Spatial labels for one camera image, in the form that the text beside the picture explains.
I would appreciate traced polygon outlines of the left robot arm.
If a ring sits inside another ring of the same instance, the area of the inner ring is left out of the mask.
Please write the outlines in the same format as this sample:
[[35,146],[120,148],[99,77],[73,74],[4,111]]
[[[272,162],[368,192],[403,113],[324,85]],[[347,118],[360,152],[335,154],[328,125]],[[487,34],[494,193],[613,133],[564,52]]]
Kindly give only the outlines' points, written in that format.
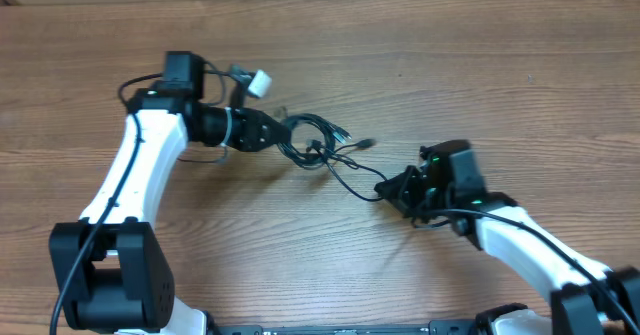
[[170,51],[164,69],[126,81],[120,148],[94,199],[75,222],[58,223],[49,253],[59,288],[50,333],[65,319],[100,334],[216,334],[212,316],[176,295],[154,228],[174,165],[192,142],[259,152],[291,132],[246,107],[272,83],[263,70],[226,71],[189,51]]

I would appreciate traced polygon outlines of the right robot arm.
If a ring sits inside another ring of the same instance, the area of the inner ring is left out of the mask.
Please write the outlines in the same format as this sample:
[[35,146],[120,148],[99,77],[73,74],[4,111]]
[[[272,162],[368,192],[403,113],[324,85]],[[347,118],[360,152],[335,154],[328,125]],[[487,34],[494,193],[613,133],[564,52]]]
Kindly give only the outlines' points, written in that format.
[[466,334],[603,334],[620,322],[639,331],[639,271],[614,270],[544,230],[516,200],[488,190],[467,140],[419,150],[421,162],[375,185],[416,229],[448,225],[477,250],[500,260],[544,298],[540,316],[511,303],[485,310],[463,325]]

